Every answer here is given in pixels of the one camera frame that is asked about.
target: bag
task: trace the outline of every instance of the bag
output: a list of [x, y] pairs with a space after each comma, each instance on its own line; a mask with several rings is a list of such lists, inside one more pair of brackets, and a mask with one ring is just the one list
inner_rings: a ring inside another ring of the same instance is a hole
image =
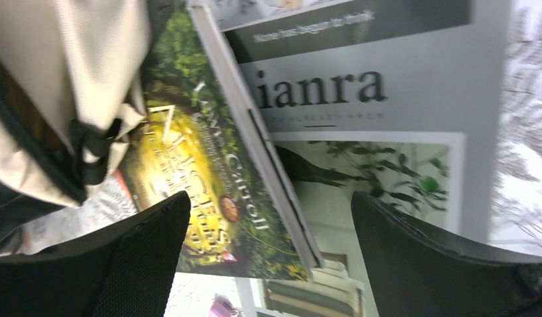
[[173, 2], [0, 0], [0, 245], [117, 168], [146, 115], [151, 20], [159, 32]]

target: black strap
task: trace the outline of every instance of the black strap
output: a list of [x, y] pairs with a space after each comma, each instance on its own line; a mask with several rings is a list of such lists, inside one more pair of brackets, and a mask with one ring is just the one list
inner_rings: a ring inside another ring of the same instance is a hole
[[[110, 148], [121, 130], [122, 120], [117, 118], [105, 135], [78, 120], [71, 121], [71, 144], [76, 152], [75, 172], [84, 185], [101, 184], [108, 173]], [[83, 160], [83, 151], [87, 149], [99, 159], [94, 163]]]

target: plant photo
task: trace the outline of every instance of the plant photo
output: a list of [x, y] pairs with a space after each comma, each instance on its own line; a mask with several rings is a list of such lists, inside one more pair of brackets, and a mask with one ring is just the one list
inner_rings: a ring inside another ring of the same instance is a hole
[[293, 183], [366, 191], [420, 219], [445, 217], [450, 177], [448, 145], [285, 141], [277, 142], [277, 152]]

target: yellow illustration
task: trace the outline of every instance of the yellow illustration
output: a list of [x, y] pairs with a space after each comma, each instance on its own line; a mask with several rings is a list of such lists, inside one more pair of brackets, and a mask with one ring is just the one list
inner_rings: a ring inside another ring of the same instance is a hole
[[239, 221], [238, 208], [213, 177], [201, 132], [175, 106], [149, 110], [148, 122], [133, 144], [139, 162], [133, 164], [131, 178], [141, 188], [139, 207], [144, 210], [185, 190], [191, 199], [191, 220], [184, 250], [199, 265], [235, 261], [229, 250], [234, 236], [230, 224]]

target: canvas fabric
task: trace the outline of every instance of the canvas fabric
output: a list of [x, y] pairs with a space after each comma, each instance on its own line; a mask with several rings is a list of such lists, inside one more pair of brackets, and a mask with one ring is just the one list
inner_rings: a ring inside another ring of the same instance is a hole
[[[105, 135], [120, 119], [107, 175], [125, 154], [126, 133], [146, 114], [139, 68], [150, 36], [142, 0], [0, 0], [0, 66], [69, 153], [89, 164], [100, 159], [89, 148], [75, 148], [71, 122]], [[54, 185], [1, 120], [0, 182], [42, 201], [82, 203]], [[87, 196], [100, 184], [84, 184]]]

